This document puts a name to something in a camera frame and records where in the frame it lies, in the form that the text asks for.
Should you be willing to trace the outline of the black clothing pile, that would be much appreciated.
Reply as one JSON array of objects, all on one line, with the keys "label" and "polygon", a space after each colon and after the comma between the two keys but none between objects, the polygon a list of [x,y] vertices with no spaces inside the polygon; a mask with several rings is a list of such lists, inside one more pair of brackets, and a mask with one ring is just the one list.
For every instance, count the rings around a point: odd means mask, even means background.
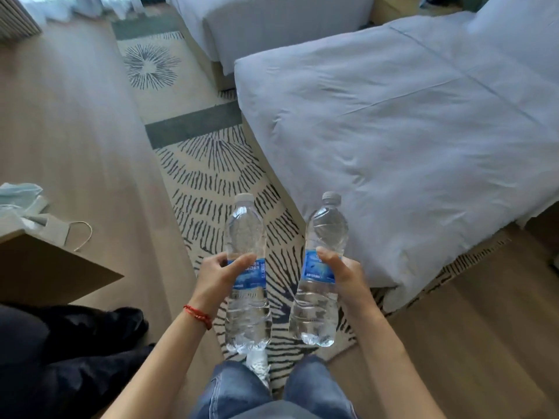
[{"label": "black clothing pile", "polygon": [[0,303],[0,419],[92,419],[155,347],[143,311]]}]

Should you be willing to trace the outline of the white bed with duvet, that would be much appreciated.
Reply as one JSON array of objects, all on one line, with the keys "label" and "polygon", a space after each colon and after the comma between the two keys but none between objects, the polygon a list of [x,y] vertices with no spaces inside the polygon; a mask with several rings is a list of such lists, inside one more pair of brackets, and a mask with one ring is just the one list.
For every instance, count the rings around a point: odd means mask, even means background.
[{"label": "white bed with duvet", "polygon": [[224,75],[258,52],[357,31],[374,0],[169,0]]},{"label": "white bed with duvet", "polygon": [[304,218],[342,197],[385,312],[559,202],[559,0],[489,0],[235,61],[240,109]]}]

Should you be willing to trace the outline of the light blue face mask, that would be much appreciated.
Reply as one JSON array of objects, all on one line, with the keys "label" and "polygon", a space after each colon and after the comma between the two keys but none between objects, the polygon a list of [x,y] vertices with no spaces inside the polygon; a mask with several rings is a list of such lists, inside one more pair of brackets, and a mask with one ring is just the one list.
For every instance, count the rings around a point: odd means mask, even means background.
[{"label": "light blue face mask", "polygon": [[25,210],[32,206],[42,192],[43,188],[37,184],[5,182],[0,185],[0,210]]}]

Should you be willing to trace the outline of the person's blue jeans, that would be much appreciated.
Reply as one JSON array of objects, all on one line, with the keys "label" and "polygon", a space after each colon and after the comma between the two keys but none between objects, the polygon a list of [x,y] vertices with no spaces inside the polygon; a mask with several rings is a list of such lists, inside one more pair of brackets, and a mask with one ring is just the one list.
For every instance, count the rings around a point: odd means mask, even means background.
[{"label": "person's blue jeans", "polygon": [[325,362],[308,355],[292,369],[282,396],[238,362],[216,366],[189,419],[359,419]]}]

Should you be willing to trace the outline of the white sheer curtain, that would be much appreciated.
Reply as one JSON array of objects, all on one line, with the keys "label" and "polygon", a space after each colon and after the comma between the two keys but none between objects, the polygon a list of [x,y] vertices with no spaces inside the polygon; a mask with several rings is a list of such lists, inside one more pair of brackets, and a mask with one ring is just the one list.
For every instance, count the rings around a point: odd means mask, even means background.
[{"label": "white sheer curtain", "polygon": [[69,22],[80,15],[89,19],[118,19],[146,14],[146,6],[171,0],[17,0],[38,24]]}]

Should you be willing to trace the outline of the beige patterned rug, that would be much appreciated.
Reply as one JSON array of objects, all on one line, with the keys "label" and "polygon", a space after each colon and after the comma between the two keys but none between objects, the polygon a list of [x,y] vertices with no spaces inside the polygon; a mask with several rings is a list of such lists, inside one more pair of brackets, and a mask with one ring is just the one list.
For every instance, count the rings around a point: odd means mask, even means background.
[{"label": "beige patterned rug", "polygon": [[265,276],[273,319],[267,355],[270,386],[278,393],[297,361],[311,353],[332,359],[355,344],[353,332],[342,311],[330,348],[305,345],[288,330],[304,226],[296,224],[293,208],[250,147],[236,91],[215,91],[204,81],[174,14],[130,15],[111,27],[196,275],[206,257],[225,250],[234,196],[255,196],[267,227]]}]

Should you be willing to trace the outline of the white paper bag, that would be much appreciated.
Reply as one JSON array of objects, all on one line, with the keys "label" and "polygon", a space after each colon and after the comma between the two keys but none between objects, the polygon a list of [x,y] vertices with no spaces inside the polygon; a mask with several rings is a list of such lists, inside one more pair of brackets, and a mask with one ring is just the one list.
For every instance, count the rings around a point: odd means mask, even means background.
[{"label": "white paper bag", "polygon": [[[49,203],[43,196],[38,196],[27,208],[16,204],[0,204],[0,238],[20,232],[42,239],[50,244],[70,251],[79,252],[93,236],[92,226],[85,221],[66,222],[43,211]],[[89,234],[76,248],[67,246],[70,229],[75,225],[84,225]]]}]

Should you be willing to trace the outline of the person's right forearm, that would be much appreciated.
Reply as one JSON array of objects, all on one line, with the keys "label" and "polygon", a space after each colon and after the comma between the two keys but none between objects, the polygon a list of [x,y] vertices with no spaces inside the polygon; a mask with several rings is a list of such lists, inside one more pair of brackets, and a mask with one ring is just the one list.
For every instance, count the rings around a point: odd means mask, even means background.
[{"label": "person's right forearm", "polygon": [[386,419],[447,419],[374,303],[344,303]]}]

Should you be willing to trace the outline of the clear water bottle blue label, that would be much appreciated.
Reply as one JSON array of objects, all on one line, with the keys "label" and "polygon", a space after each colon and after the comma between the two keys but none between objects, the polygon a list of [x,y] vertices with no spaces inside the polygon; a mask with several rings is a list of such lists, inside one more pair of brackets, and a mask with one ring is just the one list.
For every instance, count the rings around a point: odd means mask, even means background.
[{"label": "clear water bottle blue label", "polygon": [[272,328],[266,289],[267,235],[254,195],[241,193],[234,197],[225,227],[225,248],[228,264],[246,253],[256,256],[255,262],[237,276],[227,297],[225,345],[229,352],[238,354],[264,351]]},{"label": "clear water bottle blue label", "polygon": [[340,211],[341,195],[327,191],[322,206],[306,225],[305,251],[289,329],[306,345],[330,347],[338,328],[338,292],[332,269],[318,257],[323,247],[342,257],[348,241],[348,223]]}]

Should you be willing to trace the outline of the person's right hand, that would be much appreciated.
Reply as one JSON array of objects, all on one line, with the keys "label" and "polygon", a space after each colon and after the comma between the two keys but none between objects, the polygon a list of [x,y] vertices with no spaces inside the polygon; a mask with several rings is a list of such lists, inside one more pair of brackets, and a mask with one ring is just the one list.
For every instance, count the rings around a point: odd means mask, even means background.
[{"label": "person's right hand", "polygon": [[344,262],[346,273],[345,275],[334,275],[335,286],[346,308],[346,313],[351,317],[360,317],[367,310],[375,307],[376,303],[365,281],[360,263],[345,256]]}]

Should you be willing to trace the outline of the person's left forearm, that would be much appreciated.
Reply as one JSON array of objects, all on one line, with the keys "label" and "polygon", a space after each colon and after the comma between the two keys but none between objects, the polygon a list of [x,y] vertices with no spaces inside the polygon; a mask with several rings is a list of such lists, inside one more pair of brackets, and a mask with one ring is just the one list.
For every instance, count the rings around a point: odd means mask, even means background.
[{"label": "person's left forearm", "polygon": [[166,419],[207,330],[183,307],[101,419]]}]

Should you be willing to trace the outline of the person's left hand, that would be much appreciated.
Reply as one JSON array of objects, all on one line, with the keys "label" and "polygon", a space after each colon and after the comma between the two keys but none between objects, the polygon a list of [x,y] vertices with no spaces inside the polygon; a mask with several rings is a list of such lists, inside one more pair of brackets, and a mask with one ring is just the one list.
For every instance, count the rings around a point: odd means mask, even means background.
[{"label": "person's left hand", "polygon": [[230,295],[239,275],[226,275],[227,252],[221,252],[203,260],[197,283],[190,301],[184,306],[191,316],[210,329],[221,304]]}]

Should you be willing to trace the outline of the person's white shoe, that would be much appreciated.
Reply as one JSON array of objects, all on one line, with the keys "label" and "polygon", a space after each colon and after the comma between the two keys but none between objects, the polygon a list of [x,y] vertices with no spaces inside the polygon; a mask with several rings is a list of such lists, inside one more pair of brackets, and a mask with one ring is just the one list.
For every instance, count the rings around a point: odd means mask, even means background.
[{"label": "person's white shoe", "polygon": [[247,353],[245,365],[258,377],[266,389],[270,391],[270,365],[268,363],[266,350],[250,350]]}]

